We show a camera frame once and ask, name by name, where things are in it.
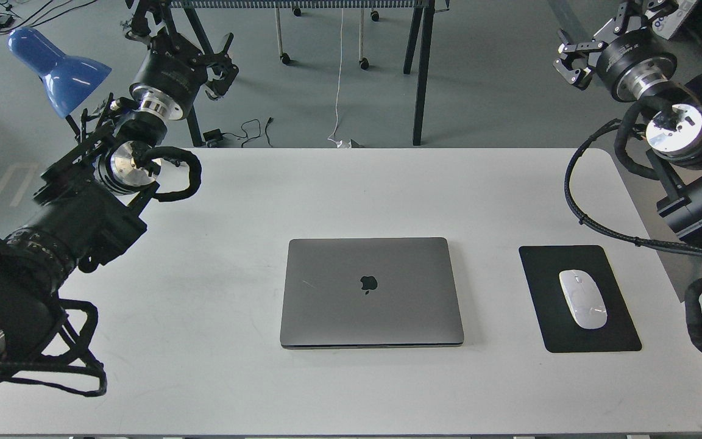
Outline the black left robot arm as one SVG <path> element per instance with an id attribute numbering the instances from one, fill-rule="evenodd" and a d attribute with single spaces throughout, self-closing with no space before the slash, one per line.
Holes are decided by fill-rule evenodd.
<path id="1" fill-rule="evenodd" d="M 48 386 L 84 397 L 105 394 L 103 364 L 90 350 L 98 310 L 61 298 L 75 270 L 95 271 L 116 259 L 147 230 L 140 219 L 150 201 L 178 202 L 195 195 L 202 166 L 192 152 L 162 144 L 170 121 L 186 120 L 202 142 L 193 110 L 200 89 L 223 97 L 238 75 L 227 34 L 212 50 L 197 9 L 223 1 L 128 1 L 126 38 L 147 54 L 129 98 L 109 96 L 101 109 L 75 124 L 71 112 L 108 77 L 110 68 L 66 55 L 38 30 L 14 29 L 12 54 L 37 74 L 51 105 L 75 133 L 76 146 L 42 173 L 34 194 L 39 211 L 0 238 L 0 383 L 35 385 L 21 372 L 75 373 L 96 378 L 92 391 Z"/>

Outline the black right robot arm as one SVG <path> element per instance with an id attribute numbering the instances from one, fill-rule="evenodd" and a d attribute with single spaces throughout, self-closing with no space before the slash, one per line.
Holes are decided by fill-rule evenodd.
<path id="1" fill-rule="evenodd" d="M 702 74 L 673 80 L 678 61 L 654 32 L 654 23 L 678 10 L 675 1 L 621 1 L 590 39 L 558 30 L 552 65 L 566 83 L 583 91 L 594 77 L 616 102 L 627 103 L 620 119 L 598 128 L 577 148 L 564 177 L 568 208 L 579 224 L 619 241 L 658 252 L 702 258 Z M 579 158 L 599 137 L 615 133 L 613 150 L 624 169 L 665 190 L 658 215 L 677 241 L 622 234 L 585 214 L 571 192 Z"/>

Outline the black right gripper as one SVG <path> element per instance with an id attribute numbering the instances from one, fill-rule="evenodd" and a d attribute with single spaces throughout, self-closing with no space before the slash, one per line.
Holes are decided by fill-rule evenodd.
<path id="1" fill-rule="evenodd" d="M 612 17 L 613 34 L 627 33 L 632 17 L 646 27 L 652 21 L 679 10 L 677 1 L 621 1 Z M 649 30 L 636 30 L 605 41 L 573 42 L 569 34 L 558 30 L 561 44 L 554 68 L 564 80 L 580 91 L 588 88 L 595 73 L 613 100 L 635 102 L 674 87 L 671 78 L 677 69 L 675 55 L 655 41 Z"/>

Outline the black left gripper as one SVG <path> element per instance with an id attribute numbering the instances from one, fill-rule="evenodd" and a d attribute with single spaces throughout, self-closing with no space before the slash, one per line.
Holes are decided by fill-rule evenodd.
<path id="1" fill-rule="evenodd" d="M 151 36 L 147 13 L 152 14 L 155 24 L 161 23 L 168 1 L 125 1 L 125 4 L 133 10 L 125 38 L 148 45 L 144 62 L 129 87 L 134 100 L 140 102 L 147 93 L 156 94 L 167 106 L 165 116 L 168 120 L 184 120 L 192 111 L 203 84 L 211 100 L 217 101 L 226 95 L 239 73 L 239 67 L 232 63 L 229 55 L 234 34 L 226 34 L 222 50 L 212 54 L 214 77 L 207 80 L 207 68 L 190 63 L 191 59 L 202 54 L 200 48 L 183 34 Z"/>

